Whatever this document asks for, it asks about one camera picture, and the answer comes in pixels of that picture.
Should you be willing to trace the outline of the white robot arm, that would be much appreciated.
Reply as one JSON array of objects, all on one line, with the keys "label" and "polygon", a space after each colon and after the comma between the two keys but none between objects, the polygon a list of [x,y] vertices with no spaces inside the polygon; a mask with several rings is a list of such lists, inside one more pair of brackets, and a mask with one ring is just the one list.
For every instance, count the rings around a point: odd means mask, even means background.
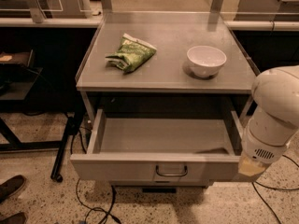
[{"label": "white robot arm", "polygon": [[251,88],[257,107],[242,136],[238,172],[264,172],[287,150],[299,129],[299,66],[281,66],[262,72]]}]

